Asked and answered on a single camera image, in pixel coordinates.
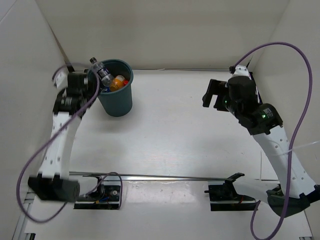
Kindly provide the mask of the black cap Pepsi bottle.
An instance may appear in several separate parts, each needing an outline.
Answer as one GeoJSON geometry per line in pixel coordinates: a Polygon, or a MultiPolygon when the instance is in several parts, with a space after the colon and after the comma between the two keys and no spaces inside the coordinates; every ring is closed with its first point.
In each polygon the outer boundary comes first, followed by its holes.
{"type": "Polygon", "coordinates": [[[109,72],[105,65],[101,61],[97,61],[95,57],[92,57],[89,61],[92,65],[93,72],[99,76],[103,86],[105,88],[109,87],[114,80],[114,76],[109,72]]]}

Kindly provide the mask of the orange juice bottle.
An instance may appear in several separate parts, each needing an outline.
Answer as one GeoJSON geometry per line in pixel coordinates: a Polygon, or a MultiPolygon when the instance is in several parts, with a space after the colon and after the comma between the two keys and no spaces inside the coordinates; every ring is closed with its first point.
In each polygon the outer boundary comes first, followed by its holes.
{"type": "Polygon", "coordinates": [[[122,75],[117,75],[117,76],[113,79],[112,83],[110,84],[109,90],[110,90],[111,92],[115,92],[115,91],[123,88],[123,87],[124,87],[124,81],[125,81],[125,80],[126,80],[126,79],[125,79],[124,76],[122,76],[122,75]]]}

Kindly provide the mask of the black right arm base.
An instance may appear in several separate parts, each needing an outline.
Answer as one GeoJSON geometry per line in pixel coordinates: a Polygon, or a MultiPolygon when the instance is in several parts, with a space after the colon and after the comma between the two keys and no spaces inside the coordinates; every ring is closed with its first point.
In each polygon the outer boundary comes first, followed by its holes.
{"type": "Polygon", "coordinates": [[[224,184],[209,184],[204,193],[209,196],[211,212],[253,211],[257,205],[254,198],[232,193],[224,184]]]}

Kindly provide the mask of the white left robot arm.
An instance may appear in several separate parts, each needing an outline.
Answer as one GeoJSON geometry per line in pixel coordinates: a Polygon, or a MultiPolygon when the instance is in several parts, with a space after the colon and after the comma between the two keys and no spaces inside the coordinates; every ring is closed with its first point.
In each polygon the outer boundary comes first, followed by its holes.
{"type": "Polygon", "coordinates": [[[53,105],[51,136],[37,175],[28,178],[28,186],[43,201],[76,202],[80,184],[69,178],[70,157],[77,129],[85,114],[76,114],[85,104],[96,100],[97,80],[88,78],[88,70],[63,72],[54,78],[59,90],[53,105]]]}

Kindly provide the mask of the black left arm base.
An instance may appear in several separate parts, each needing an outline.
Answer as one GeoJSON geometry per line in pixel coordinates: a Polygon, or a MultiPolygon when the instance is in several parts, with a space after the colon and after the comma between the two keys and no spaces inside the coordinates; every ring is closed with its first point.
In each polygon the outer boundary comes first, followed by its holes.
{"type": "Polygon", "coordinates": [[[112,172],[105,176],[84,175],[97,179],[97,187],[91,193],[79,196],[73,208],[75,210],[119,210],[122,206],[123,180],[121,176],[112,172]],[[117,176],[120,185],[105,185],[103,181],[109,176],[117,176]]]}

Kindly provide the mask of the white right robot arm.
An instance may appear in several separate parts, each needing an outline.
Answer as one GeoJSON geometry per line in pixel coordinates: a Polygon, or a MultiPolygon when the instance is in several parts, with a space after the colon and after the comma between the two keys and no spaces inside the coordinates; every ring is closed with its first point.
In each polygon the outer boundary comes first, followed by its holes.
{"type": "Polygon", "coordinates": [[[275,171],[278,182],[259,182],[235,173],[224,183],[206,191],[212,201],[239,200],[246,196],[267,203],[278,216],[282,214],[285,194],[289,194],[285,213],[290,217],[302,212],[320,199],[320,186],[304,170],[297,155],[289,150],[283,120],[269,103],[260,103],[256,84],[247,76],[234,76],[228,81],[211,79],[202,97],[203,107],[230,112],[260,145],[275,171]]]}

